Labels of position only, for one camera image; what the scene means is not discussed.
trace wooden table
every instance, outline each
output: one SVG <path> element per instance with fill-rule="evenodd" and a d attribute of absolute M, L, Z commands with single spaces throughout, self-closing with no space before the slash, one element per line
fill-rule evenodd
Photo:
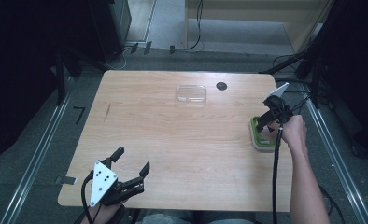
<path fill-rule="evenodd" d="M 218 90 L 218 82 L 228 88 Z M 178 104 L 179 85 L 205 86 L 206 104 Z M 107 71 L 67 172 L 78 182 L 63 185 L 59 204 L 81 206 L 80 186 L 94 163 L 125 147 L 112 165 L 121 181 L 147 161 L 151 167 L 145 192 L 127 207 L 271 211 L 274 156 L 253 147 L 248 122 L 267 111 L 262 100 L 275 88 L 269 75 Z M 278 211 L 290 211 L 291 173 L 282 143 Z"/>
<path fill-rule="evenodd" d="M 308 45 L 319 23 L 323 23 L 333 0 L 204 0 L 202 19 L 282 22 L 294 52 Z M 188 19 L 196 19 L 199 0 L 185 2 L 185 43 Z"/>

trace black cable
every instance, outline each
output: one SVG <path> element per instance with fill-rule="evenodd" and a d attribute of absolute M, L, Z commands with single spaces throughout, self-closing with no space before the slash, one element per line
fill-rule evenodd
<path fill-rule="evenodd" d="M 102 204 L 101 204 L 101 203 L 99 203 L 99 208 L 97 209 L 96 215 L 94 215 L 93 223 L 94 223 L 94 221 L 96 220 L 97 215 L 99 215 L 99 212 L 100 212 L 100 209 L 101 209 L 101 208 L 102 208 Z"/>
<path fill-rule="evenodd" d="M 328 200 L 329 200 L 329 202 L 330 202 L 330 208 L 329 208 L 329 211 L 327 212 L 327 214 L 331 214 L 332 213 L 332 211 L 333 211 L 333 203 L 332 203 L 332 201 L 329 199 L 329 198 L 327 198 Z"/>
<path fill-rule="evenodd" d="M 196 10 L 196 23 L 198 25 L 198 40 L 196 40 L 195 44 L 192 47 L 186 48 L 186 49 L 180 49 L 180 50 L 194 49 L 198 45 L 199 41 L 201 40 L 201 19 L 202 19 L 203 10 L 204 10 L 204 0 L 200 0 L 198 9 Z"/>
<path fill-rule="evenodd" d="M 274 74 L 276 72 L 280 72 L 280 70 L 286 68 L 287 66 L 291 66 L 293 63 L 297 63 L 299 61 L 302 62 L 307 62 L 310 61 L 309 59 L 306 59 L 306 57 L 308 56 L 310 50 L 312 49 L 312 47 L 315 45 L 315 40 L 310 40 L 308 46 L 301 52 L 296 53 L 296 54 L 292 54 L 290 55 L 283 55 L 283 56 L 279 56 L 277 58 L 281 58 L 284 56 L 290 56 L 285 62 L 278 64 L 277 66 L 273 66 L 272 68 L 265 70 L 265 71 L 261 71 L 259 72 L 259 74 Z"/>
<path fill-rule="evenodd" d="M 327 193 L 327 190 L 325 190 L 321 185 L 318 185 L 318 187 L 320 188 L 321 193 L 326 196 L 329 200 L 330 203 L 336 208 L 336 211 L 339 214 L 339 217 L 341 218 L 341 223 L 345 224 L 345 220 L 344 220 L 344 215 L 341 212 L 341 209 L 339 208 L 338 204 L 335 202 L 335 200 L 329 195 L 329 193 Z"/>
<path fill-rule="evenodd" d="M 285 93 L 288 92 L 288 93 L 306 93 L 306 94 L 310 94 L 311 92 L 310 91 L 284 91 Z"/>
<path fill-rule="evenodd" d="M 306 81 L 302 81 L 302 80 L 297 80 L 294 78 L 277 78 L 275 77 L 275 82 L 298 82 L 298 83 L 304 83 L 306 85 L 310 85 L 311 83 L 306 82 Z"/>
<path fill-rule="evenodd" d="M 280 59 L 280 58 L 283 58 L 283 57 L 291 58 L 292 56 L 294 56 L 294 54 L 281 55 L 281 56 L 278 56 L 278 57 L 274 58 L 274 60 L 272 61 L 272 67 L 275 67 L 275 62 L 277 61 L 277 59 Z"/>
<path fill-rule="evenodd" d="M 298 103 L 297 105 L 295 105 L 292 109 L 291 109 L 291 113 L 294 114 L 295 110 L 298 110 L 298 115 L 301 114 L 301 109 L 303 108 L 304 104 L 306 103 L 307 100 L 310 99 L 310 95 L 307 95 L 300 103 Z"/>
<path fill-rule="evenodd" d="M 283 134 L 283 121 L 280 120 L 280 128 L 277 131 L 275 155 L 274 155 L 274 172 L 272 176 L 272 216 L 274 224 L 277 224 L 277 202 L 276 202 L 276 181 L 277 181 L 277 166 L 279 161 L 279 147 Z"/>
<path fill-rule="evenodd" d="M 86 188 L 86 185 L 88 184 L 88 182 L 93 178 L 93 171 L 91 171 L 89 173 L 89 175 L 84 179 L 84 182 L 82 183 L 82 187 L 81 187 L 81 200 L 82 200 L 82 207 L 84 209 L 84 212 L 85 212 L 85 215 L 88 219 L 88 222 L 90 224 L 93 223 L 92 221 L 92 218 L 91 218 L 91 214 L 89 213 L 89 210 L 88 210 L 88 205 L 86 203 L 86 198 L 85 198 L 85 188 Z"/>

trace gray floor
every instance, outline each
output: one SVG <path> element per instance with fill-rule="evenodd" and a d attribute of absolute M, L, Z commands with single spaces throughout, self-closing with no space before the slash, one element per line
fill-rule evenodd
<path fill-rule="evenodd" d="M 285 40 L 277 39 L 274 41 L 283 43 Z M 170 55 L 168 50 L 152 49 L 149 54 L 145 55 L 143 49 L 138 49 L 134 54 L 130 54 L 127 51 L 125 58 L 120 57 L 110 63 L 110 65 L 117 68 L 125 65 L 123 67 L 125 70 L 253 73 L 270 68 L 274 59 L 284 54 L 289 53 L 279 50 L 275 53 L 231 53 L 225 51 L 212 52 L 204 49 L 202 52 L 195 53 L 176 51 Z M 286 68 L 285 72 L 291 73 L 292 68 Z M 102 76 L 103 74 L 100 71 L 84 65 L 82 77 L 75 78 L 75 85 L 66 110 L 57 126 L 55 135 L 51 139 L 45 158 L 36 173 L 34 183 L 28 194 L 24 195 L 26 197 L 23 205 L 20 205 L 17 209 L 19 211 L 18 216 L 13 218 L 16 220 L 16 223 L 73 223 L 81 213 L 81 208 L 79 207 L 62 207 L 57 203 L 61 186 L 55 184 L 54 181 L 57 176 L 66 174 Z M 296 83 L 291 83 L 290 89 L 299 90 L 299 87 Z M 285 93 L 284 98 L 289 105 L 296 105 L 303 99 L 303 96 L 299 93 Z M 44 130 L 47 128 L 52 113 L 56 108 L 56 100 L 57 94 L 55 92 L 28 124 L 18 142 L 0 156 L 0 221 L 9 206 L 15 189 L 21 182 L 29 162 L 31 162 Z M 74 106 L 86 107 L 84 116 L 78 124 L 76 124 L 76 121 L 80 111 L 74 109 Z M 339 148 L 350 175 L 353 177 L 368 207 L 368 159 L 361 159 L 353 155 L 349 139 L 333 111 L 326 105 L 321 105 L 320 111 L 331 130 L 333 139 Z M 346 223 L 360 223 L 353 212 L 347 194 L 342 187 L 342 182 L 336 174 L 332 160 L 306 106 L 302 110 L 302 114 L 308 127 L 307 144 L 318 182 L 335 199 L 342 210 Z M 262 223 L 272 222 L 270 213 L 257 213 L 257 219 Z M 331 214 L 331 220 L 332 223 L 340 223 L 340 218 L 335 209 L 333 209 Z M 279 214 L 279 223 L 290 223 L 290 215 L 287 213 Z"/>
<path fill-rule="evenodd" d="M 198 35 L 197 21 L 190 19 L 188 47 L 195 44 Z M 172 45 L 179 49 L 186 48 L 184 40 L 185 1 L 158 0 L 146 42 L 152 42 L 151 47 L 155 49 L 169 49 Z M 205 19 L 201 19 L 201 43 L 193 50 L 272 55 L 293 53 L 280 22 Z"/>
<path fill-rule="evenodd" d="M 132 21 L 126 36 L 127 41 L 145 42 L 147 40 L 155 4 L 156 0 L 128 0 Z"/>

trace clear plastic container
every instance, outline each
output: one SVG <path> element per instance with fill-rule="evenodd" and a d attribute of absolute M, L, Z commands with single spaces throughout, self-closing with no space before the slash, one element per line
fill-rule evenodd
<path fill-rule="evenodd" d="M 179 85 L 176 101 L 180 105 L 205 105 L 206 87 L 200 85 Z"/>

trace black cord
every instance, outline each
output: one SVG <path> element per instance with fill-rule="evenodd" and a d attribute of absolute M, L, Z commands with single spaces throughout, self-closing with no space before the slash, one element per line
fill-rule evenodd
<path fill-rule="evenodd" d="M 102 204 L 101 204 L 101 203 L 99 203 L 99 208 L 97 209 L 96 215 L 94 215 L 93 223 L 94 223 L 94 221 L 96 220 L 97 215 L 99 215 L 99 212 L 100 212 L 100 209 L 101 209 L 101 208 L 102 208 Z"/>
<path fill-rule="evenodd" d="M 329 198 L 327 198 L 328 200 L 329 200 L 329 202 L 330 202 L 330 208 L 329 208 L 329 211 L 328 211 L 328 214 L 330 215 L 331 213 L 332 213 L 332 211 L 333 211 L 333 203 L 332 203 L 332 201 L 331 201 L 331 199 L 329 199 Z"/>
<path fill-rule="evenodd" d="M 341 223 L 345 224 L 345 220 L 344 220 L 344 215 L 341 212 L 341 209 L 339 208 L 338 204 L 335 202 L 335 200 L 329 195 L 329 193 L 327 193 L 327 190 L 325 190 L 321 185 L 318 185 L 318 187 L 320 188 L 321 193 L 326 196 L 329 200 L 330 203 L 336 208 L 336 211 L 339 214 L 339 217 L 341 218 Z"/>
<path fill-rule="evenodd" d="M 291 113 L 294 114 L 294 111 L 298 109 L 298 115 L 301 114 L 301 109 L 303 108 L 304 104 L 306 103 L 306 101 L 310 99 L 310 95 L 307 95 L 300 103 L 298 103 L 297 105 L 295 105 L 292 109 L 291 109 Z"/>
<path fill-rule="evenodd" d="M 280 141 L 283 134 L 283 122 L 280 122 L 280 128 L 277 131 L 276 144 L 275 144 L 275 155 L 274 155 L 274 172 L 272 176 L 272 216 L 274 224 L 277 224 L 277 202 L 276 202 L 276 181 L 277 181 L 277 165 L 279 161 L 279 147 Z"/>
<path fill-rule="evenodd" d="M 275 67 L 275 62 L 277 61 L 277 59 L 280 59 L 280 58 L 283 58 L 283 57 L 291 58 L 293 56 L 294 56 L 294 54 L 289 54 L 289 55 L 281 55 L 281 56 L 278 56 L 278 57 L 274 58 L 274 60 L 272 61 L 272 67 Z"/>
<path fill-rule="evenodd" d="M 204 10 L 204 0 L 200 0 L 199 5 L 198 5 L 198 9 L 196 10 L 196 23 L 198 25 L 198 40 L 196 40 L 195 44 L 192 47 L 186 48 L 186 49 L 181 49 L 181 50 L 194 49 L 199 44 L 199 41 L 201 40 L 201 19 L 202 19 L 203 10 Z"/>
<path fill-rule="evenodd" d="M 310 91 L 284 91 L 285 93 L 306 93 L 306 94 L 310 94 L 311 92 Z"/>
<path fill-rule="evenodd" d="M 306 85 L 311 85 L 311 83 L 307 82 L 307 81 L 302 81 L 302 80 L 297 80 L 294 78 L 277 78 L 275 77 L 276 81 L 275 82 L 298 82 L 298 83 L 304 83 Z"/>
<path fill-rule="evenodd" d="M 92 224 L 93 221 L 92 221 L 92 218 L 91 218 L 91 214 L 89 213 L 89 210 L 88 210 L 88 205 L 86 203 L 85 188 L 86 188 L 86 185 L 88 184 L 88 182 L 91 181 L 92 178 L 93 178 L 93 171 L 91 171 L 89 173 L 89 175 L 84 179 L 84 182 L 82 183 L 82 187 L 81 187 L 82 207 L 84 209 L 85 215 L 86 215 L 86 217 L 88 219 L 88 222 L 90 224 Z"/>

